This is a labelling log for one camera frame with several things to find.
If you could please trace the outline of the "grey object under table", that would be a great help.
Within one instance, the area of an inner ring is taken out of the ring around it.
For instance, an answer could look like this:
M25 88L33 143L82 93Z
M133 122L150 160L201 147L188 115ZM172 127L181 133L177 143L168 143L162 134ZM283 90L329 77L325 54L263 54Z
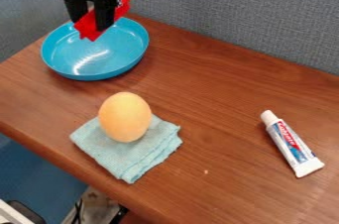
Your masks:
M108 224L118 211L116 201L90 186L81 200L81 224Z

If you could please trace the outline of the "red rectangular block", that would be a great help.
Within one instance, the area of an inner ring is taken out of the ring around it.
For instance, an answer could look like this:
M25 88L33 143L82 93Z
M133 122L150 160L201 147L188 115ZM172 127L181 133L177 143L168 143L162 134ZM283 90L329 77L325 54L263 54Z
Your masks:
M117 21L129 10L130 0L117 0L117 6L113 9L113 21ZM89 10L84 16L74 22L74 28L80 32L81 39L89 39L92 42L102 34L96 29L94 11Z

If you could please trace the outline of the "white toothpaste tube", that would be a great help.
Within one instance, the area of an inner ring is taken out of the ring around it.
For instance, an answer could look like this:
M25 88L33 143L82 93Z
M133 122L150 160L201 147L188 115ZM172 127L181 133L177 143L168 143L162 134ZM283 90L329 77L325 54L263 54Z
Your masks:
M293 132L283 119L277 118L269 110L260 113L265 131L284 156L297 178L305 177L324 168L321 162L301 138Z

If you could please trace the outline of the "blue plate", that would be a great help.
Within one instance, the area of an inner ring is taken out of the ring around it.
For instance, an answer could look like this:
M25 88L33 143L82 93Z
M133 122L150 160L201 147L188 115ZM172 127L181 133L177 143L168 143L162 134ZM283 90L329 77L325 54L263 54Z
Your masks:
M129 71L141 61L149 44L145 28L120 18L92 42L81 39L73 23L58 26L41 44L41 60L65 78L96 81Z

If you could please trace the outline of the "orange egg-shaped object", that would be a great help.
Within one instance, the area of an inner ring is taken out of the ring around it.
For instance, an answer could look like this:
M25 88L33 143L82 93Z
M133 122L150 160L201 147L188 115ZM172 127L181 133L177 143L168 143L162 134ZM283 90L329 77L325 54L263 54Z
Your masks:
M102 102L97 119L104 133L117 142L137 140L150 123L150 108L144 99L130 92L117 92Z

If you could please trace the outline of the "light blue folded cloth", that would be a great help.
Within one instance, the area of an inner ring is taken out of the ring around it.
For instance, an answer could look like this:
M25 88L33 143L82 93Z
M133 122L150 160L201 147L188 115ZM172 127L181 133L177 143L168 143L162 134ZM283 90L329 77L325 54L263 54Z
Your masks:
M70 133L70 140L116 179L133 184L178 149L178 131L177 125L153 115L142 137L120 143L102 132L93 118Z

